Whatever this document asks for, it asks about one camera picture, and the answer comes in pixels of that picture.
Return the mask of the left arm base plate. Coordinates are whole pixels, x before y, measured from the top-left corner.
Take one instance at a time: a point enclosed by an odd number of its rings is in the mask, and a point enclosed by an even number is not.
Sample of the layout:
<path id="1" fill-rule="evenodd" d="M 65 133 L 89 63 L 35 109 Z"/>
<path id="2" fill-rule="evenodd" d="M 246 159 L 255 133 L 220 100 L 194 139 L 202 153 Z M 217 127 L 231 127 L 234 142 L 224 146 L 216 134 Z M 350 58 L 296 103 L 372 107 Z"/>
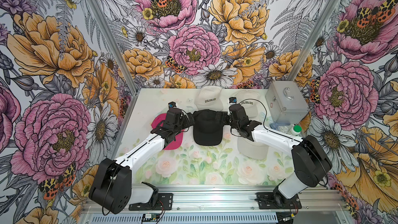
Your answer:
<path id="1" fill-rule="evenodd" d="M 170 211 L 173 206 L 174 195 L 171 193 L 160 193 L 153 197 L 148 203 L 130 204 L 130 211 Z"/>

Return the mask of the black cap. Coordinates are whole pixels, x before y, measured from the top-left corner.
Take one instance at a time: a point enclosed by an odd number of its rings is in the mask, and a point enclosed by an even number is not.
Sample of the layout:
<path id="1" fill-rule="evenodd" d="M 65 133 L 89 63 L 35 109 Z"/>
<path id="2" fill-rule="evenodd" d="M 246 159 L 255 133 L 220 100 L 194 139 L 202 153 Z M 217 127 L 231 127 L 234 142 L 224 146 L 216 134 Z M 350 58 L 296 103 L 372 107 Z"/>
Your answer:
<path id="1" fill-rule="evenodd" d="M 200 110 L 193 113 L 193 138 L 200 146 L 217 146 L 223 137 L 222 112 Z"/>

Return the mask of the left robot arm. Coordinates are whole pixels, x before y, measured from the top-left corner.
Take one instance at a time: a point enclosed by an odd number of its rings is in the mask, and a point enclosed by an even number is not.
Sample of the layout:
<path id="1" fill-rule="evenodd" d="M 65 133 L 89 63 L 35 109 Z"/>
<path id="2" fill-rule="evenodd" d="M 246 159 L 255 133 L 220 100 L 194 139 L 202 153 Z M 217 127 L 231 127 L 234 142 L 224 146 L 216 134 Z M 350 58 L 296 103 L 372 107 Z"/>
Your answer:
<path id="1" fill-rule="evenodd" d="M 194 125 L 192 113 L 170 105 L 165 119 L 153 128 L 148 137 L 126 154 L 98 166 L 89 199 L 102 211 L 118 214 L 130 205 L 154 208 L 159 204 L 159 190 L 152 184 L 133 184 L 136 172 L 154 155 L 176 140 L 176 136 Z"/>

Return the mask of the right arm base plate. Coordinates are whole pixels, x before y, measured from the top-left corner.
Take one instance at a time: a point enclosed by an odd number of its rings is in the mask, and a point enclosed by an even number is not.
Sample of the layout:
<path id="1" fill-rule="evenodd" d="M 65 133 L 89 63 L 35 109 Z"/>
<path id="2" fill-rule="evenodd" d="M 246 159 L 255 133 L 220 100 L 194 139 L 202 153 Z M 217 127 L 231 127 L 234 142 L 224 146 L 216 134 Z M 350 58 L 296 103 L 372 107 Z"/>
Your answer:
<path id="1" fill-rule="evenodd" d="M 255 201 L 258 203 L 259 209 L 299 210 L 302 208 L 298 195 L 286 199 L 284 196 L 273 192 L 257 192 Z"/>

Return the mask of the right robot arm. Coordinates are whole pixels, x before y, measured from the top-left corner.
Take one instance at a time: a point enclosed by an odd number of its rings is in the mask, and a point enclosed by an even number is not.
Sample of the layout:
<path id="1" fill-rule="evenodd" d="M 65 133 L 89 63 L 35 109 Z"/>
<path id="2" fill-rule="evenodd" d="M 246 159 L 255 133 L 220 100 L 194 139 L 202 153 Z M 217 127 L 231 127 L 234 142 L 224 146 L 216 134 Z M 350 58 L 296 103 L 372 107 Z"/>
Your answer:
<path id="1" fill-rule="evenodd" d="M 332 169 L 332 162 L 315 137 L 302 138 L 269 129 L 259 121 L 250 120 L 240 104 L 230 105 L 229 112 L 227 123 L 242 138 L 278 149 L 292 158 L 294 172 L 274 189 L 276 200 L 285 202 L 308 187 L 316 187 Z"/>

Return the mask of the pink cap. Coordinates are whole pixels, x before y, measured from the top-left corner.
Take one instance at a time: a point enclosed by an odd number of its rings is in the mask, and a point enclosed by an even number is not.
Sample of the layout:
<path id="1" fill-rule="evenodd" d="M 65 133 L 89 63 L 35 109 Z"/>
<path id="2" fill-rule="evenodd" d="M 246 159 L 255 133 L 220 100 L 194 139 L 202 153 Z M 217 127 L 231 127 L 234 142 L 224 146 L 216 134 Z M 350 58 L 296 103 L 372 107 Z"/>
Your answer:
<path id="1" fill-rule="evenodd" d="M 160 114 L 154 118 L 154 120 L 151 123 L 151 127 L 154 129 L 156 128 L 162 121 L 164 121 L 166 118 L 166 113 Z M 179 133 L 176 135 L 175 140 L 170 142 L 168 145 L 164 147 L 164 150 L 176 150 L 178 149 L 183 141 L 183 133 Z"/>

